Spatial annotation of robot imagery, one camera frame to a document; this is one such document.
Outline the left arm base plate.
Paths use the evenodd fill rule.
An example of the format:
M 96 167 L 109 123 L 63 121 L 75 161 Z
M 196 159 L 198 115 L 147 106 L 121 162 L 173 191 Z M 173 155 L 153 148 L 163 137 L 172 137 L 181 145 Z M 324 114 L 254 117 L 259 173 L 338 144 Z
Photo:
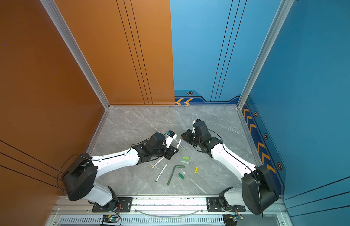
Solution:
M 117 202 L 110 201 L 105 206 L 100 206 L 97 203 L 93 205 L 92 212 L 115 212 L 115 213 L 130 213 L 132 207 L 132 197 L 118 197 Z

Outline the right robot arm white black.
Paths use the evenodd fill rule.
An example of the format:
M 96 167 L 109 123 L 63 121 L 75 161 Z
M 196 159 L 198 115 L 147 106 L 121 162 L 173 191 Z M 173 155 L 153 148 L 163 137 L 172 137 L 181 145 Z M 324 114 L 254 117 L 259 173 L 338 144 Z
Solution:
M 241 182 L 241 191 L 229 187 L 219 193 L 218 206 L 225 212 L 236 212 L 238 206 L 247 207 L 253 214 L 260 215 L 279 200 L 272 171 L 264 165 L 256 166 L 231 151 L 217 134 L 211 135 L 206 123 L 193 121 L 193 129 L 181 134 L 181 138 L 200 152 L 220 162 Z

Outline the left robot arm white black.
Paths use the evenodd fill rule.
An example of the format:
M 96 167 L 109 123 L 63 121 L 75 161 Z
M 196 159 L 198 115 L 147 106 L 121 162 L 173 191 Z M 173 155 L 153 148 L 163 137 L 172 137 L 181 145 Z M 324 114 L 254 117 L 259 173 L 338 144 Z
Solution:
M 68 199 L 88 200 L 103 210 L 119 212 L 122 203 L 114 190 L 96 183 L 95 180 L 106 173 L 127 166 L 136 166 L 162 157 L 171 159 L 179 151 L 172 146 L 176 137 L 173 131 L 165 134 L 156 132 L 149 139 L 136 143 L 122 152 L 101 156 L 80 154 L 62 175 Z

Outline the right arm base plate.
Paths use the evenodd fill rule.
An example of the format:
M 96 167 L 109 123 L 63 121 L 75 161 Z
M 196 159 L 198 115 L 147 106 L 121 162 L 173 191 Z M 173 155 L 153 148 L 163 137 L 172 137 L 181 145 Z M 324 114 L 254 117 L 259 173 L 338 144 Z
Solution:
M 245 212 L 246 208 L 242 205 L 230 206 L 225 203 L 223 198 L 217 197 L 207 197 L 207 210 L 208 212 Z

